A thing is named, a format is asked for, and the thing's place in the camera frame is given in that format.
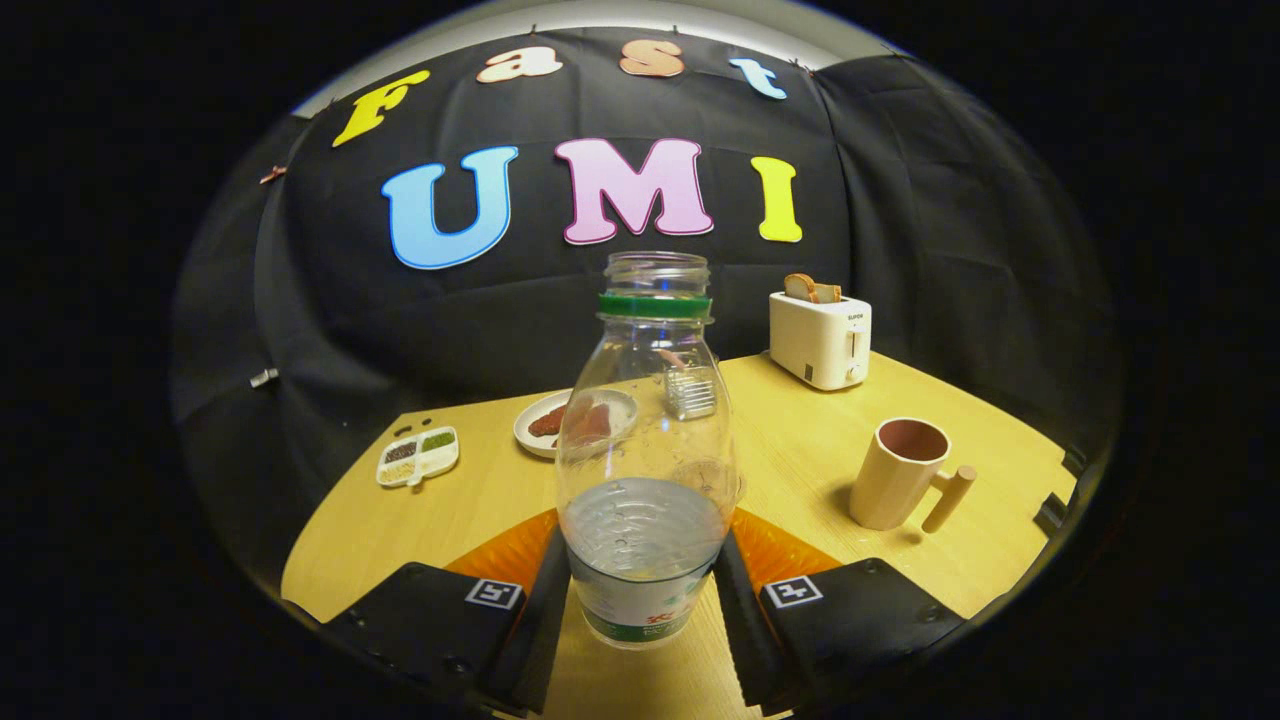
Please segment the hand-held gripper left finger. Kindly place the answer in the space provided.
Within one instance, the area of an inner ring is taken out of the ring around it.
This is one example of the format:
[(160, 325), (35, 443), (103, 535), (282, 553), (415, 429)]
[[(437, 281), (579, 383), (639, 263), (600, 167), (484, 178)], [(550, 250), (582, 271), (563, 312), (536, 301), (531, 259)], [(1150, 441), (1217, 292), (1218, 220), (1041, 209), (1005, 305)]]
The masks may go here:
[(550, 509), (445, 568), (406, 562), (324, 626), (443, 700), (541, 714), (568, 585)]

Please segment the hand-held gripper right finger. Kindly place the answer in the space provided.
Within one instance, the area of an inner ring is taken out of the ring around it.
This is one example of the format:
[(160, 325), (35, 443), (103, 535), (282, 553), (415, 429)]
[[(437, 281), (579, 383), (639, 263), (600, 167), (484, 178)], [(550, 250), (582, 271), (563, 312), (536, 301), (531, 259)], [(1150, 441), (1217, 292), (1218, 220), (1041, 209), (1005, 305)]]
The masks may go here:
[(714, 574), (744, 701), (767, 715), (861, 697), (963, 625), (883, 559), (840, 562), (744, 509)]

